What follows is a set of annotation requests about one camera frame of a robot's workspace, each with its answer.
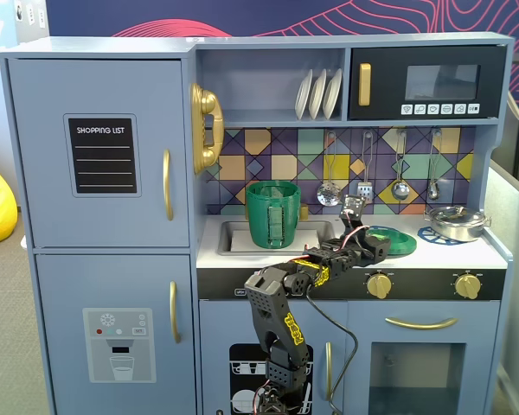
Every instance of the microwave window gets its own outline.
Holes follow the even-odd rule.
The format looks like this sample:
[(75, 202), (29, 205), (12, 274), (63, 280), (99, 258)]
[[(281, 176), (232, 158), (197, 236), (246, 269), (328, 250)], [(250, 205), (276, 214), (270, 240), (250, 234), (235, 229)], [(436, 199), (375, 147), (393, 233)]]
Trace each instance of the microwave window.
[(425, 65), (407, 68), (406, 100), (474, 99), (478, 65)]

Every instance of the oven window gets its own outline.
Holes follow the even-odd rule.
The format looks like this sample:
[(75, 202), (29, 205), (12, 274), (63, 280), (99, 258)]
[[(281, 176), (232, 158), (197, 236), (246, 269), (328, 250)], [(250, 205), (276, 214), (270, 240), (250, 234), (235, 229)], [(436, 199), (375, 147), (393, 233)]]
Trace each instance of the oven window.
[(479, 65), (407, 67), (406, 100), (474, 99)]
[(372, 343), (369, 415), (458, 413), (463, 343)]

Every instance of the ice dispenser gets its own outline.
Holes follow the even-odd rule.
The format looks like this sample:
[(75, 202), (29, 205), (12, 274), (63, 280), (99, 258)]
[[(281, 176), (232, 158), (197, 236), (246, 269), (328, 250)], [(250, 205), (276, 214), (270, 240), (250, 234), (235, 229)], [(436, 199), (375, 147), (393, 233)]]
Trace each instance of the ice dispenser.
[(156, 382), (151, 309), (83, 309), (91, 382)]

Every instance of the microwave button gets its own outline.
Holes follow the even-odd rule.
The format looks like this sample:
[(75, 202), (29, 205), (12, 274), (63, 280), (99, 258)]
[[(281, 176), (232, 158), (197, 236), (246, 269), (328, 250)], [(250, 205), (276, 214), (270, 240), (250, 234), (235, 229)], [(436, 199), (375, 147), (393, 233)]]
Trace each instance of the microwave button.
[(465, 114), (466, 104), (456, 104), (453, 109), (454, 114)]
[(413, 105), (404, 104), (401, 106), (401, 115), (412, 115), (413, 114)]
[(468, 114), (478, 114), (480, 109), (481, 109), (480, 104), (469, 104), (467, 106), (467, 113)]
[(415, 106), (415, 115), (426, 114), (426, 104), (417, 104)]
[(429, 104), (427, 114), (438, 114), (440, 112), (440, 104)]
[(451, 114), (453, 110), (452, 104), (442, 104), (442, 111), (443, 114)]

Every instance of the mosaic backsplash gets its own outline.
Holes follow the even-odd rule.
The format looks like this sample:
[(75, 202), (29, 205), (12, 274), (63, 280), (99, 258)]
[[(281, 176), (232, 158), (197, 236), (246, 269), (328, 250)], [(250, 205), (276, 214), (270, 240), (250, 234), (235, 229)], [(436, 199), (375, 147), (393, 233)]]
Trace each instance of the mosaic backsplash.
[[(396, 146), (402, 141), (396, 129), (374, 128), (373, 160), (368, 179), (374, 185), (375, 198), (366, 206), (365, 214), (422, 214), (427, 206), (426, 188), (432, 142), (430, 128), (407, 128), (403, 179), (411, 193), (405, 201), (397, 201), (391, 193), (396, 180)], [(334, 131), (336, 139), (328, 139)], [(311, 214), (336, 214), (340, 206), (324, 207), (317, 201), (317, 188), (329, 179), (343, 194), (356, 194), (357, 183), (364, 179), (362, 162), (363, 128), (347, 129), (240, 129), (226, 130), (219, 161), (205, 171), (206, 203), (209, 214), (244, 214), (246, 186), (261, 180), (287, 180), (302, 190), (302, 202)], [(440, 197), (430, 201), (430, 208), (465, 204), (471, 178), (474, 127), (442, 129), (442, 145), (435, 139), (432, 157), (437, 163)], [(365, 161), (370, 145), (366, 142)]]

